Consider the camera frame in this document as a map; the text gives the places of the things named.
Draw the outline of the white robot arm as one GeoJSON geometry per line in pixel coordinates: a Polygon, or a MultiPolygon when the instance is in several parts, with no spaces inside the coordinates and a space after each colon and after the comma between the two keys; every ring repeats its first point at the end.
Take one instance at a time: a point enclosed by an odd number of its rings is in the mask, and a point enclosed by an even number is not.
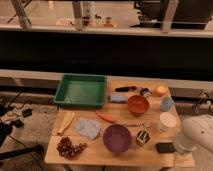
{"type": "Polygon", "coordinates": [[[213,116],[199,115],[184,118],[180,122],[180,129],[172,138],[175,148],[174,163],[184,166],[188,156],[200,145],[213,153],[213,116]]]}

